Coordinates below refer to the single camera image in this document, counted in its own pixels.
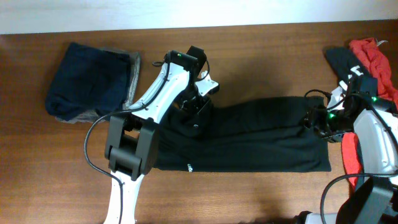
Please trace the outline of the black t-shirt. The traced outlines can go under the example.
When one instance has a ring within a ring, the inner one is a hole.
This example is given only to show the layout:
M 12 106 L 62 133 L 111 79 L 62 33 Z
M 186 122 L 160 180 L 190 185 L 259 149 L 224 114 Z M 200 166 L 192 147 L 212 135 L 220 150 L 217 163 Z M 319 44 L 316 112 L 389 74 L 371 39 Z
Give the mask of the black t-shirt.
M 155 167 L 191 172 L 329 172 L 328 144 L 303 124 L 323 98 L 285 96 L 211 106 L 171 107 L 160 123 Z

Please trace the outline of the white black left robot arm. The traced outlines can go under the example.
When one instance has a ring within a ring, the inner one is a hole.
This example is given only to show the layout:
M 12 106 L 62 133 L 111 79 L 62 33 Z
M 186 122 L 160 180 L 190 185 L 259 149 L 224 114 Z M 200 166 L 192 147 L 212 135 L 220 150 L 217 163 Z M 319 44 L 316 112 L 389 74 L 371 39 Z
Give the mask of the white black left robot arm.
M 207 95 L 219 84 L 202 70 L 207 62 L 204 50 L 195 46 L 187 53 L 168 52 L 143 96 L 110 117 L 104 155 L 114 178 L 105 224 L 135 223 L 139 189 L 157 159 L 159 124 L 167 110 L 176 105 L 187 115 L 199 115 L 210 107 Z

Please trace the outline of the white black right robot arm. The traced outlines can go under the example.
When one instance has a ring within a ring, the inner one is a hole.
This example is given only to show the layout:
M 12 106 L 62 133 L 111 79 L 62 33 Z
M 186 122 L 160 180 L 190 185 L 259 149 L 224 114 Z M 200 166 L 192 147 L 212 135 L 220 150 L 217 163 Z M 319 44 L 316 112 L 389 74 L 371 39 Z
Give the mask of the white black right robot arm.
M 302 223 L 397 223 L 397 109 L 377 95 L 377 79 L 350 75 L 331 93 L 328 106 L 311 106 L 304 126 L 328 142 L 340 142 L 348 133 L 359 140 L 364 179 L 336 213 L 325 213 L 325 199 L 345 174 L 324 188 L 319 213 L 303 212 Z

